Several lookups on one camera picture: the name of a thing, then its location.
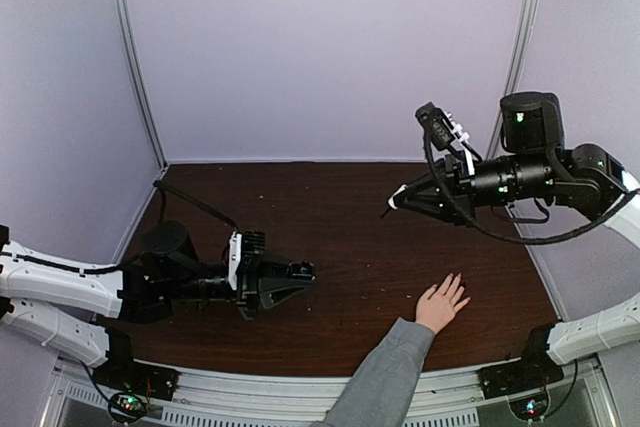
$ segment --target human arm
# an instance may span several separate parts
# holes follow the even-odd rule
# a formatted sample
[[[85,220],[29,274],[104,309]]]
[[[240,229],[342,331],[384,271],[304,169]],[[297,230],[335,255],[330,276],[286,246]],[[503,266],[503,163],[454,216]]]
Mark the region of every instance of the human arm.
[[[434,337],[468,302],[461,275],[449,275],[427,290],[416,322],[398,319],[369,353],[324,421],[312,427],[396,427],[402,425]]]

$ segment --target white robot arm segment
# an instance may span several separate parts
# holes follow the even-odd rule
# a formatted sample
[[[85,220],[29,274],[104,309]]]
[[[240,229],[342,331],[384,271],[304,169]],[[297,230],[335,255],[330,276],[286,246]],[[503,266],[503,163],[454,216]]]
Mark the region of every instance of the white robot arm segment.
[[[640,183],[622,173],[630,191]],[[605,224],[640,249],[640,197],[636,196]],[[627,342],[640,340],[640,293],[610,309],[584,319],[557,324],[549,334],[547,354],[558,365]]]
[[[12,299],[11,308],[0,323],[89,367],[98,367],[107,361],[109,336],[102,327],[82,322],[46,302]]]
[[[87,273],[83,275],[47,267],[28,260],[30,258],[66,265]],[[4,246],[0,263],[0,297],[25,297],[68,305],[105,317],[118,317],[120,313],[122,300],[118,298],[118,291],[122,290],[122,272],[103,275],[90,273],[95,269],[112,266],[87,264],[41,254],[16,241]]]

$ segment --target robotic arm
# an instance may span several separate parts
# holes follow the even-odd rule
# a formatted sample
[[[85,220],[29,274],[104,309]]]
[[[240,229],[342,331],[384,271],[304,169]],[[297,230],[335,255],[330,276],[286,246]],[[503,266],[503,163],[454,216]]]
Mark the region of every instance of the robotic arm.
[[[222,263],[198,258],[184,226],[160,221],[142,238],[142,250],[119,265],[94,265],[45,255],[10,240],[0,226],[0,324],[93,367],[93,380],[114,389],[170,400],[177,372],[134,361],[129,337],[62,312],[83,309],[126,322],[172,315],[172,301],[234,302],[246,320],[313,285],[315,268],[265,249],[265,234],[240,232],[235,222],[164,182],[156,187],[232,222]]]
[[[482,160],[468,145],[468,134],[450,114],[429,103],[416,112],[424,129],[430,171],[403,184],[389,199],[390,209],[407,209],[456,225],[468,225],[507,242],[547,245],[574,238],[598,225],[615,230],[640,248],[640,183],[601,147],[564,147],[558,98],[521,92],[500,102],[502,147],[511,155]],[[432,146],[447,150],[435,160]],[[543,223],[547,206],[571,207],[588,225],[547,238],[506,237],[475,220],[477,207],[508,206],[534,199],[544,218],[512,219]],[[535,389],[564,376],[560,366],[583,356],[640,339],[640,293],[608,310],[573,322],[531,332],[517,362],[482,369],[486,398]]]

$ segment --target gray sleeve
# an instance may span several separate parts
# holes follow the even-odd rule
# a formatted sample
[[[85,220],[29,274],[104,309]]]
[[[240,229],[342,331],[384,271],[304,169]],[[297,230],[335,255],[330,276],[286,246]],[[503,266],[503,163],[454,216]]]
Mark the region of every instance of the gray sleeve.
[[[434,337],[430,329],[398,319],[360,364],[324,421],[311,426],[401,426]]]

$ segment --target human hand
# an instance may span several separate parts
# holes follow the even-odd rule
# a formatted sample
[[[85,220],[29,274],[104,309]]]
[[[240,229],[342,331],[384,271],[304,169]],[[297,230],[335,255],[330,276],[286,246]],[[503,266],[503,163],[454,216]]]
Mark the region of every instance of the human hand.
[[[449,274],[440,288],[438,284],[427,290],[416,307],[416,323],[424,325],[436,334],[444,329],[456,317],[456,314],[469,303],[470,297],[460,301],[464,293],[461,286],[462,274],[455,278]]]

